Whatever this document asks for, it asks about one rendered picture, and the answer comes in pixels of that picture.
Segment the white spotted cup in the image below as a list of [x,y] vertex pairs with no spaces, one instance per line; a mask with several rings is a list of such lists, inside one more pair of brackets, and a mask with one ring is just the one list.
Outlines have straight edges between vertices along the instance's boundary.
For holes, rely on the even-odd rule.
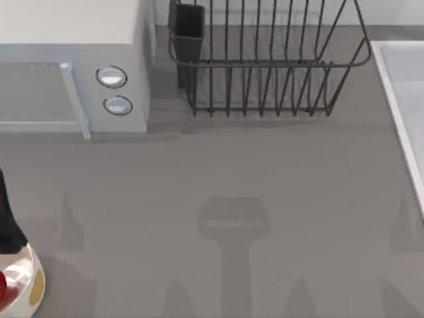
[[31,244],[0,254],[0,318],[33,318],[45,291],[44,268]]

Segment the black cutlery holder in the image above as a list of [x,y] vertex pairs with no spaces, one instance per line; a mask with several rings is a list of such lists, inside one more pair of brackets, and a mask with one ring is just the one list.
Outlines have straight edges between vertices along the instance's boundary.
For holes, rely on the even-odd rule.
[[168,28],[177,60],[178,88],[189,87],[190,66],[196,65],[201,56],[205,33],[205,7],[170,0]]

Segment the small round microwave knob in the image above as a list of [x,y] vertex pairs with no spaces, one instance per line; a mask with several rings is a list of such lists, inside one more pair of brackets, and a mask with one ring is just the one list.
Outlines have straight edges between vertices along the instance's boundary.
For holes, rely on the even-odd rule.
[[114,116],[125,116],[133,110],[133,104],[122,95],[106,98],[103,101],[104,109]]

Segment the large round microwave knob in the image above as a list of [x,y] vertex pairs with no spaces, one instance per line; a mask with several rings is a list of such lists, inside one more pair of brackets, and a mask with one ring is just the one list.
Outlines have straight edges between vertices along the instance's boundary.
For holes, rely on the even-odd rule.
[[117,66],[104,66],[98,68],[95,73],[96,80],[109,89],[118,89],[127,83],[126,72]]

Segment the microwave oven door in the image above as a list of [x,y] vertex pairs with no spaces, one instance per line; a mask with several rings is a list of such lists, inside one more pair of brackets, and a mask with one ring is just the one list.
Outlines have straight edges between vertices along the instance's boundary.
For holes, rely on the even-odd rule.
[[56,63],[0,63],[0,133],[81,133]]

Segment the pale microwave oven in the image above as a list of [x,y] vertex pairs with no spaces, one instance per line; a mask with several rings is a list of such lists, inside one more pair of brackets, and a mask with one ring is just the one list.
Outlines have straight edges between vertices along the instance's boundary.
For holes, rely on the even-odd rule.
[[[91,135],[147,132],[155,49],[152,0],[0,0],[0,63],[70,63]],[[124,86],[96,80],[109,65],[126,72]],[[104,109],[116,95],[131,101],[128,115]]]

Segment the white sink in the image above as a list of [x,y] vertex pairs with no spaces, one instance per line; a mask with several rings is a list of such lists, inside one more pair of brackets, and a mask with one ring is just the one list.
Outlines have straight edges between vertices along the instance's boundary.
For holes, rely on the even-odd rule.
[[424,220],[424,40],[371,45]]

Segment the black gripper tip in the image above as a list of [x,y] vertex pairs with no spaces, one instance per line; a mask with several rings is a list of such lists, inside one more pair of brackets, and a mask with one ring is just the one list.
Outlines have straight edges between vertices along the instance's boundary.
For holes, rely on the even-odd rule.
[[28,243],[13,216],[2,169],[0,169],[0,254],[17,254]]

